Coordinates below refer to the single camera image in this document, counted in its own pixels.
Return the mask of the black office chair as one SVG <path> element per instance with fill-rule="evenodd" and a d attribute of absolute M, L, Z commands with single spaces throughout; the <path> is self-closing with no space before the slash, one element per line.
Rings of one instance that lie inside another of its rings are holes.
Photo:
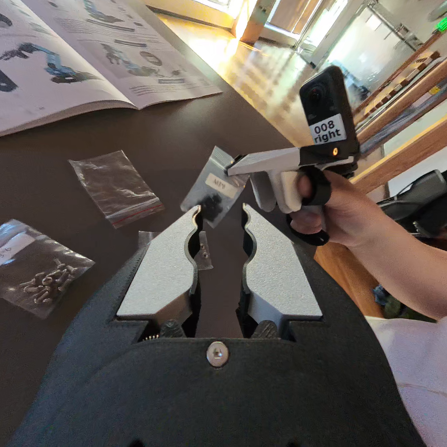
<path fill-rule="evenodd" d="M 417 238 L 446 239 L 447 172 L 432 170 L 378 206 Z"/>

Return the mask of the clear zip bag red stripe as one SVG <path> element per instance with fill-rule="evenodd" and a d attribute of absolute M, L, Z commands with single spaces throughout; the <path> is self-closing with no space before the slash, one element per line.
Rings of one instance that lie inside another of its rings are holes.
<path fill-rule="evenodd" d="M 68 162 L 88 195 L 114 228 L 165 209 L 122 150 L 84 160 L 70 159 Z"/>

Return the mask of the open instruction booklet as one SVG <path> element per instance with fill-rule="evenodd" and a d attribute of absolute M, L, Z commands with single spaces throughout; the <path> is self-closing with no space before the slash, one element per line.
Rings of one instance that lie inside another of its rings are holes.
<path fill-rule="evenodd" d="M 0 134 L 222 91 L 140 1 L 1 1 Z"/>

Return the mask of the person's right hand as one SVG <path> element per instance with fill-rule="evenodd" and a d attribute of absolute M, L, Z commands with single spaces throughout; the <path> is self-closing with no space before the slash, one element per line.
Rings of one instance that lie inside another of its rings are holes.
<path fill-rule="evenodd" d="M 323 217 L 302 207 L 290 214 L 290 227 L 310 235 L 320 232 L 324 222 L 330 241 L 347 247 L 363 244 L 374 236 L 375 225 L 383 218 L 381 209 L 349 180 L 331 171 L 324 171 L 324 174 L 331 184 L 332 194 Z"/>

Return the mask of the wooden counter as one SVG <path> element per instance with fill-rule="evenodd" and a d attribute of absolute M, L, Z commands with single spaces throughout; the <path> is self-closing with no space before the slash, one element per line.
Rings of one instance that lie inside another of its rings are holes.
<path fill-rule="evenodd" d="M 446 89 L 431 95 L 435 87 L 446 87 L 446 57 L 431 62 L 403 87 L 390 102 L 359 127 L 361 159 L 398 136 L 437 105 L 446 100 Z M 446 147 L 446 115 L 417 135 L 402 142 L 388 155 L 355 175 L 350 181 L 370 193 Z"/>

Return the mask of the labelled zip bag two nuts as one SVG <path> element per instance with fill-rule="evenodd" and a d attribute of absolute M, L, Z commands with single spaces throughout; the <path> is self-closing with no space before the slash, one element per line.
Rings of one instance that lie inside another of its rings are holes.
<path fill-rule="evenodd" d="M 151 243 L 151 241 L 157 237 L 160 232 L 148 232 L 148 231 L 139 231 L 138 232 L 138 247 L 137 249 L 141 249 Z M 213 265 L 211 262 L 209 245 L 207 241 L 207 236 L 205 231 L 201 231 L 199 234 L 199 242 L 200 249 L 198 253 L 194 257 L 194 261 L 198 267 L 199 271 L 211 270 L 213 269 Z"/>

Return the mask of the dark brown desk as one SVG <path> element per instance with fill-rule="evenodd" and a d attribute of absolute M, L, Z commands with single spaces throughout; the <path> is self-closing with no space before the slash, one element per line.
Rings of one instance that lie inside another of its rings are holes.
<path fill-rule="evenodd" d="M 1 299 L 1 446 L 20 426 L 50 359 L 86 301 L 136 253 L 138 231 L 163 231 L 212 149 L 237 155 L 307 145 L 308 135 L 265 118 L 142 1 L 128 1 L 222 93 L 153 105 L 107 109 L 1 137 L 1 223 L 17 219 L 95 261 L 47 319 Z M 106 221 L 69 159 L 122 149 L 165 210 L 120 229 Z"/>

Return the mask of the small zip bag black screws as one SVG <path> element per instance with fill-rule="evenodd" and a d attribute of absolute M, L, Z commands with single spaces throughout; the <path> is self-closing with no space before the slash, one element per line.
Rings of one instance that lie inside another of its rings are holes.
<path fill-rule="evenodd" d="M 217 146 L 198 175 L 180 207 L 185 213 L 200 205 L 201 216 L 212 228 L 225 218 L 242 194 L 249 180 L 248 174 L 227 175 L 234 159 Z"/>

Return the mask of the labelled zip bag silver screws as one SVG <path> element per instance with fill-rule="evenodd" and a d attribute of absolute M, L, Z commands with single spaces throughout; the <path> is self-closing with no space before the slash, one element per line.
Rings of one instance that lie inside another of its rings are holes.
<path fill-rule="evenodd" d="M 33 227 L 9 220 L 0 227 L 0 296 L 46 319 L 72 283 L 95 262 Z"/>

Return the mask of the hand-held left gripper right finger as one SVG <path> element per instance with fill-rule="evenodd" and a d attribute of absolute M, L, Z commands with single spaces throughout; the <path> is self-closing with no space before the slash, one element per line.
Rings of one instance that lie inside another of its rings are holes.
<path fill-rule="evenodd" d="M 244 324 L 317 321 L 323 316 L 294 243 L 252 206 L 242 204 L 243 266 L 240 318 Z"/>

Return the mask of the person's right forearm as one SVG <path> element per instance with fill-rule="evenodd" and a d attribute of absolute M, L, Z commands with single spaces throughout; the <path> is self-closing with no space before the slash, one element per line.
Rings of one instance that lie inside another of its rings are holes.
<path fill-rule="evenodd" d="M 411 236 L 367 197 L 347 203 L 346 245 L 355 257 L 403 304 L 436 320 L 446 317 L 446 251 Z"/>

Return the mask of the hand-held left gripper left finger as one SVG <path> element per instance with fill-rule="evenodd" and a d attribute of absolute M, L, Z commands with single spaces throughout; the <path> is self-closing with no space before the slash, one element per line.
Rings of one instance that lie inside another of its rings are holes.
<path fill-rule="evenodd" d="M 201 206 L 193 206 L 148 245 L 116 316 L 121 320 L 185 323 L 198 285 Z"/>

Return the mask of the person's white shirt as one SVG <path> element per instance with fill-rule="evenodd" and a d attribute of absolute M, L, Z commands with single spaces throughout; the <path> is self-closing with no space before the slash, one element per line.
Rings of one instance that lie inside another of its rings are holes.
<path fill-rule="evenodd" d="M 400 396 L 427 446 L 447 445 L 447 318 L 436 323 L 366 317 Z"/>

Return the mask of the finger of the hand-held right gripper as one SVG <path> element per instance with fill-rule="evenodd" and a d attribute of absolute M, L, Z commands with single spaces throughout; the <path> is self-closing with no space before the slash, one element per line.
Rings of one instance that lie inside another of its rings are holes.
<path fill-rule="evenodd" d="M 301 148 L 285 148 L 237 156 L 225 168 L 227 176 L 257 172 L 287 171 L 300 165 Z"/>

